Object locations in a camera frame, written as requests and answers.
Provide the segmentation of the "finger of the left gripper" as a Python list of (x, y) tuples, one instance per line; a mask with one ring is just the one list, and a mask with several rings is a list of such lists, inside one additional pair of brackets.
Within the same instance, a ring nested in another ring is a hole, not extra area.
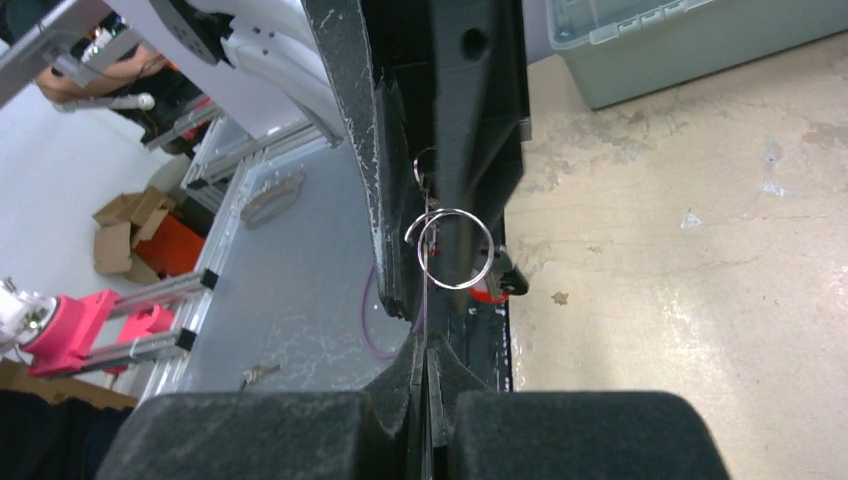
[(389, 90), (375, 77), (362, 3), (303, 5), (363, 182), (379, 299), (389, 316), (412, 318), (414, 267), (399, 232), (411, 179), (396, 162), (403, 135), (388, 105)]
[(434, 274), (442, 297), (464, 310), (469, 280), (487, 247), (483, 227), (502, 230), (505, 207), (524, 173), (522, 143), (531, 132), (522, 4), (434, 1), (431, 4), (436, 97), (435, 193), (453, 214), (437, 220)]

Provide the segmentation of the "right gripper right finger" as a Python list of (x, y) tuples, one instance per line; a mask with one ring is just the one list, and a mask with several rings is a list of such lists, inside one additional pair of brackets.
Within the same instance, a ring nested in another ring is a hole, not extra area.
[(726, 479), (701, 415), (662, 391), (466, 389), (450, 411), (452, 479)]

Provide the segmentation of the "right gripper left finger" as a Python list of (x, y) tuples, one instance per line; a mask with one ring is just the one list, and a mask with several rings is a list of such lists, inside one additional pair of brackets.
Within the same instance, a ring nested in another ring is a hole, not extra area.
[(364, 388), (160, 395), (123, 423), (102, 479), (400, 479), (419, 336)]

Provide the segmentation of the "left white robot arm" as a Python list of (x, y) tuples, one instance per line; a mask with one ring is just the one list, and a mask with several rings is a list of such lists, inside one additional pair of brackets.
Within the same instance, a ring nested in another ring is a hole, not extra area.
[(156, 1), (202, 62), (278, 85), (355, 154), (377, 287), (411, 318), (425, 282), (465, 290), (499, 254), (495, 224), (531, 135), (517, 1)]

